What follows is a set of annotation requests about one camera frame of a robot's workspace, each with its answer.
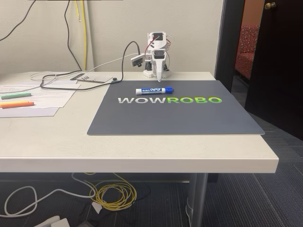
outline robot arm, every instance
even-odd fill
[[[165,32],[150,33],[145,52],[131,59],[132,66],[141,66],[145,61],[143,74],[149,78],[157,77],[158,81],[161,82],[162,78],[170,76],[170,71],[166,65],[169,45]]]

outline gray carpet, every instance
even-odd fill
[[[232,93],[244,105],[247,87],[234,79]],[[204,227],[302,227],[303,226],[303,141],[253,116],[266,134],[264,140],[280,158],[275,174],[220,174],[216,183],[208,183]],[[38,198],[56,188],[86,194],[87,188],[77,182],[0,182],[0,213],[15,189],[32,185]],[[189,227],[185,214],[187,183],[148,183],[151,194],[137,201],[132,209],[101,212],[89,210],[89,201],[55,193],[38,204],[34,214],[18,219],[0,218],[0,227],[33,227],[60,215],[71,227],[81,220],[98,227]],[[138,198],[148,194],[143,183],[134,183]],[[16,193],[9,202],[9,212],[16,212],[34,199],[30,190]]]

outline red chair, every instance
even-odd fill
[[[250,79],[259,28],[259,25],[241,26],[235,69],[247,79]]]

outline orange marker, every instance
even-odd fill
[[[1,105],[2,109],[13,108],[13,107],[22,107],[22,106],[31,106],[34,105],[34,102],[28,103],[15,103],[15,104],[3,104]]]
[[[0,103],[0,106],[7,105],[7,104],[16,104],[16,103],[29,103],[29,101],[5,102],[5,103]]]

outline metal table leg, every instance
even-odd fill
[[[189,224],[190,225],[193,221],[196,180],[197,180],[197,174],[191,174],[190,175],[190,180],[189,180],[187,204],[186,204],[186,209],[185,209],[186,214],[187,214],[188,219],[189,219]]]
[[[201,227],[208,174],[190,176],[186,213],[191,227]]]

